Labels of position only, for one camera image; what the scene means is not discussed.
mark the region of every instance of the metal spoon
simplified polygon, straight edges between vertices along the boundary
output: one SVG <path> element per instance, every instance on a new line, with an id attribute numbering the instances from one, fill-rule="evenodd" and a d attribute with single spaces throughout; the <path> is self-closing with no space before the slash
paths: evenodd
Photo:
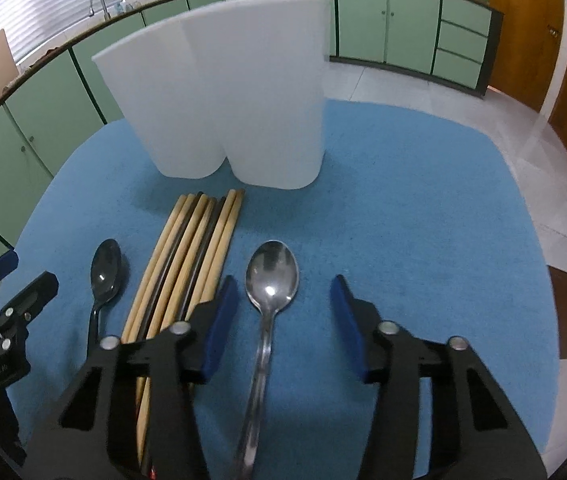
<path id="1" fill-rule="evenodd" d="M 109 238 L 99 244 L 90 266 L 90 286 L 95 303 L 88 325 L 88 355 L 99 344 L 99 311 L 119 292 L 125 277 L 122 250 Z"/>
<path id="2" fill-rule="evenodd" d="M 246 291 L 252 304 L 261 313 L 261 341 L 241 438 L 235 453 L 238 480 L 251 478 L 255 465 L 266 381 L 270 373 L 275 316 L 291 303 L 298 285 L 297 260 L 286 244 L 271 240 L 253 254 L 246 269 Z"/>

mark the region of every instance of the faucet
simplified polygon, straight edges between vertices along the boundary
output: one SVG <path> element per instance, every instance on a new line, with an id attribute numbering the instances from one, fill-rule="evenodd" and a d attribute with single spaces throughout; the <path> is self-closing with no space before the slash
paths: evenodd
<path id="1" fill-rule="evenodd" d="M 110 19 L 110 13 L 108 9 L 106 9 L 106 2 L 104 0 L 99 0 L 101 2 L 101 8 L 104 10 L 104 19 L 108 21 Z M 88 13 L 89 16 L 95 15 L 95 10 L 92 8 L 92 0 L 90 0 L 90 12 Z"/>

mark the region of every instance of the blue tablecloth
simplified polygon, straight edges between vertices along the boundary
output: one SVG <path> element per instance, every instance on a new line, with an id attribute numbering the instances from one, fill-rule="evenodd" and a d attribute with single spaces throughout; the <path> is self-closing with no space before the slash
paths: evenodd
<path id="1" fill-rule="evenodd" d="M 301 268 L 297 297 L 276 321 L 256 478 L 356 478 L 376 390 L 356 381 L 336 332 L 328 289 L 338 273 L 415 336 L 466 336 L 543 450 L 557 393 L 557 320 L 539 242 L 499 151 L 470 128 L 380 105 L 329 101 L 324 130 L 326 155 L 313 184 L 247 188 L 224 267 L 243 282 L 254 249 L 278 238 Z M 102 335 L 120 334 L 178 196 L 221 197 L 232 187 L 241 184 L 227 163 L 202 180 L 162 176 L 124 120 L 69 158 L 17 243 L 19 269 L 0 290 L 3 304 L 43 270 L 60 281 L 57 298 L 30 325 L 32 371 L 10 389 L 24 440 L 83 363 L 99 243 L 116 238 L 130 263 L 128 287 L 102 323 Z M 258 326 L 242 294 L 222 366 L 197 391 L 213 479 L 229 478 Z M 428 395 L 426 387 L 420 474 Z"/>

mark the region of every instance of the black spoon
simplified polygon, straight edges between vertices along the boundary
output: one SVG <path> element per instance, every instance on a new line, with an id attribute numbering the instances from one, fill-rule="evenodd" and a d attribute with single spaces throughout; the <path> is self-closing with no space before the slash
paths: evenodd
<path id="1" fill-rule="evenodd" d="M 99 311 L 119 292 L 124 282 L 122 250 L 116 240 L 109 238 L 101 242 L 90 266 L 90 286 L 95 303 L 88 325 L 88 355 L 99 344 Z"/>

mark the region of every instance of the screw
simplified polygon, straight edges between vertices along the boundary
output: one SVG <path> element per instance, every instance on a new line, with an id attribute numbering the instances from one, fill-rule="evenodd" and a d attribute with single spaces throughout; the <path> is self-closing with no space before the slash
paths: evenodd
<path id="1" fill-rule="evenodd" d="M 174 335 L 184 335 L 187 334 L 190 330 L 190 323 L 186 321 L 177 321 L 170 325 L 170 332 Z"/>
<path id="2" fill-rule="evenodd" d="M 463 351 L 468 349 L 468 341 L 458 335 L 451 337 L 448 341 L 448 344 L 454 350 Z"/>
<path id="3" fill-rule="evenodd" d="M 107 335 L 99 342 L 99 346 L 104 350 L 114 350 L 119 346 L 119 338 L 116 335 Z"/>
<path id="4" fill-rule="evenodd" d="M 377 328 L 379 332 L 385 335 L 395 335 L 399 333 L 399 325 L 393 321 L 382 321 Z"/>

